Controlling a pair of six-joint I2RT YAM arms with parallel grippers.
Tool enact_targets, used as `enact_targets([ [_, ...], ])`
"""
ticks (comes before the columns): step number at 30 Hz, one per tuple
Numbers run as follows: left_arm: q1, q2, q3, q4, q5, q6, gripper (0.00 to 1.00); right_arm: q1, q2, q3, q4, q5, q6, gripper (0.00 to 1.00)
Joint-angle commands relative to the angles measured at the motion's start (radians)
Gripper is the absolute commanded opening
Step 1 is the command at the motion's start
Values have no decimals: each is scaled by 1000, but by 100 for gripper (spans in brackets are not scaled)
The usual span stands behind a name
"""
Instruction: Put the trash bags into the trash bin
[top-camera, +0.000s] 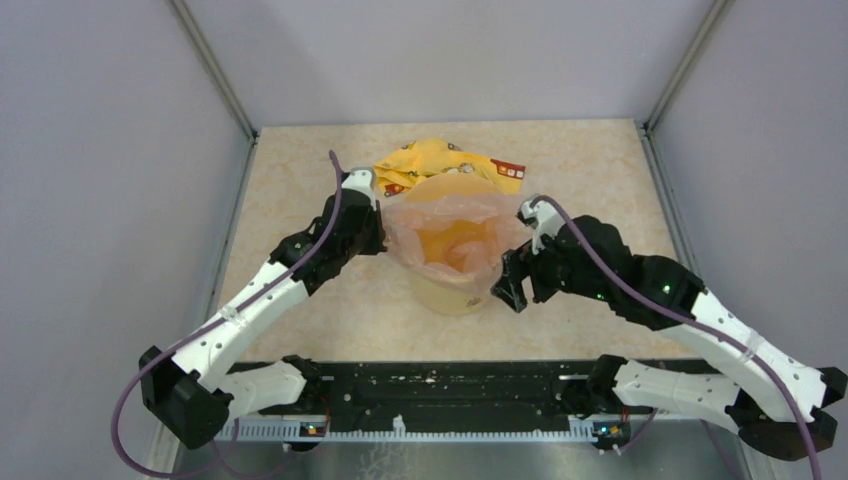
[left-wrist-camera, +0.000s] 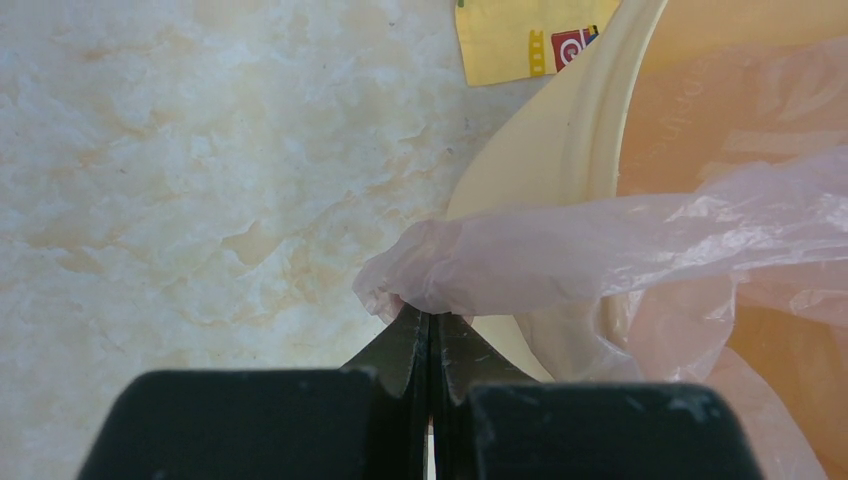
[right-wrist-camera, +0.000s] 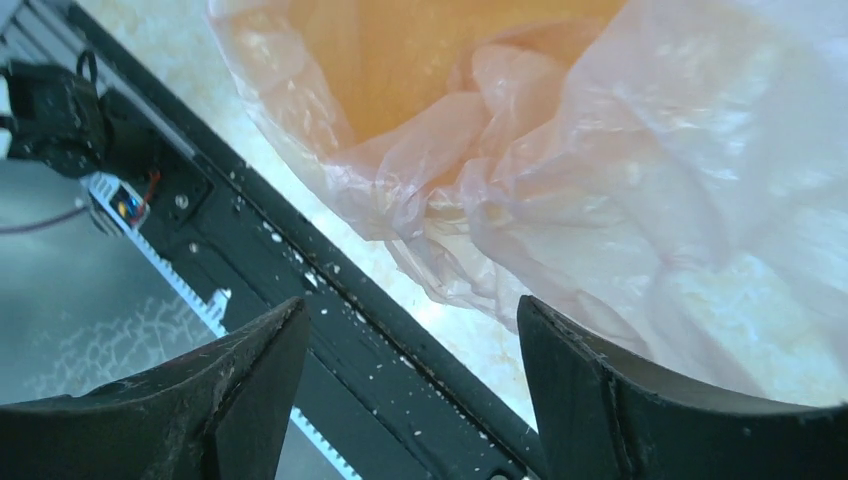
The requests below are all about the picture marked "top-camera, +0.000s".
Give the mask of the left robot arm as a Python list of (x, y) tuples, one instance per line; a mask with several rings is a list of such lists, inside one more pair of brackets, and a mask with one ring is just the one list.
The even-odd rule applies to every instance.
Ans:
[(206, 323), (206, 333), (168, 356), (157, 347), (141, 356), (144, 406), (189, 449), (209, 443), (228, 422), (268, 407), (314, 410), (321, 388), (303, 367), (276, 361), (231, 369), (260, 334), (353, 257), (383, 252), (384, 237), (372, 188), (347, 186), (330, 196), (322, 215), (280, 242), (248, 285)]

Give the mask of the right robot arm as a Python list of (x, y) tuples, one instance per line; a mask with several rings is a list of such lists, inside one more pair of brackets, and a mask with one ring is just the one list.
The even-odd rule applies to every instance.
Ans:
[(664, 410), (721, 427), (784, 461), (833, 445), (838, 423), (827, 409), (846, 393), (843, 371), (793, 359), (677, 261), (632, 253), (612, 225), (587, 215), (565, 222), (547, 208), (524, 209), (519, 219), (532, 236), (503, 255), (495, 297), (515, 311), (557, 293), (595, 299), (625, 321), (691, 348), (709, 365), (706, 373), (690, 374), (601, 356), (579, 414)]

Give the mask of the yellow trash bin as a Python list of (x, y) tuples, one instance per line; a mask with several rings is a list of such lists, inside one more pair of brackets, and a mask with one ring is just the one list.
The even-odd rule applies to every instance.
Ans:
[[(402, 201), (424, 202), (438, 200), (448, 195), (501, 193), (492, 182), (466, 173), (445, 173), (425, 180), (415, 186)], [(437, 284), (419, 274), (410, 272), (412, 292), (423, 305), (445, 315), (462, 315), (480, 309), (487, 301), (489, 291), (469, 293)]]

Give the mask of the translucent pink plastic bag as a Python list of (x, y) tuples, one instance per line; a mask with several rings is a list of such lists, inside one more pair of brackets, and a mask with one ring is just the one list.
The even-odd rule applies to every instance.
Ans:
[(490, 290), (502, 255), (530, 239), (517, 218), (522, 198), (501, 193), (401, 202), (382, 212), (388, 253), (437, 284), (469, 293)]

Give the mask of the yellow printed wrapper bag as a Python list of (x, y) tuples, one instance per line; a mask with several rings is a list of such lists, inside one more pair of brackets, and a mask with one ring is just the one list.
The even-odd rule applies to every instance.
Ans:
[(440, 138), (412, 141), (377, 161), (377, 187), (385, 197), (411, 190), (424, 180), (444, 173), (468, 173), (515, 194), (526, 177), (526, 167), (462, 150)]

